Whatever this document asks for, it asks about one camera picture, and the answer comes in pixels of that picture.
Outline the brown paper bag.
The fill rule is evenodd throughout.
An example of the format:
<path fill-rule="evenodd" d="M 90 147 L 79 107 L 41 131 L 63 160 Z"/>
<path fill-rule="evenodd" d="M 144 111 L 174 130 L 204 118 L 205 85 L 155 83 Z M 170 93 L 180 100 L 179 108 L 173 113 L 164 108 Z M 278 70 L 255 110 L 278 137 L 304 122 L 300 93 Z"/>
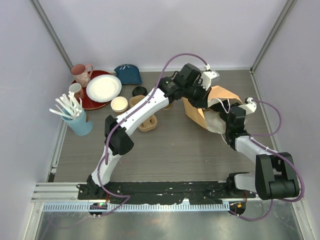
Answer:
<path fill-rule="evenodd" d="M 240 108 L 243 101 L 235 93 L 217 85 L 210 87 L 208 91 L 208 107 L 195 108 L 187 99 L 187 90 L 183 93 L 183 105 L 185 114 L 200 127 L 216 134 L 235 132 L 244 133 L 246 112 Z"/>

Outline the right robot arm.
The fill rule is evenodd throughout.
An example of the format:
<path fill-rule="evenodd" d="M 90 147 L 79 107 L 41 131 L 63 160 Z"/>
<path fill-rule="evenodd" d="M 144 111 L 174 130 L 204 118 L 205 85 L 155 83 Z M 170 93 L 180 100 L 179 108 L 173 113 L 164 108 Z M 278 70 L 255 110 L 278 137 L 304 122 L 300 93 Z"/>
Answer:
<path fill-rule="evenodd" d="M 297 202 L 305 194 L 305 184 L 287 152 L 277 152 L 256 141 L 245 130 L 245 116 L 257 107 L 259 100 L 247 98 L 245 105 L 230 106 L 229 112 L 220 113 L 225 122 L 226 143 L 255 164 L 255 173 L 236 173 L 226 184 L 226 193 L 233 198 L 244 190 L 256 193 L 262 200 L 279 199 Z"/>

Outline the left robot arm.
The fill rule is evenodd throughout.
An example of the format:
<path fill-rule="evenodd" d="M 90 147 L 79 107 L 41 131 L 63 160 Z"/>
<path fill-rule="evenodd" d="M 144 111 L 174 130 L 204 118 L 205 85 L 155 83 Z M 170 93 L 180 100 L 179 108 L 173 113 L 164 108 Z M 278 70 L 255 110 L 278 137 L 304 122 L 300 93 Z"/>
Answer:
<path fill-rule="evenodd" d="M 195 108 L 208 107 L 209 88 L 216 76 L 209 69 L 200 72 L 197 67 L 187 63 L 174 76 L 162 77 L 151 92 L 128 111 L 117 117 L 108 116 L 105 119 L 103 154 L 87 179 L 89 194 L 97 200 L 106 195 L 105 185 L 110 181 L 118 160 L 134 146 L 130 136 L 157 111 L 181 98 L 189 100 Z"/>

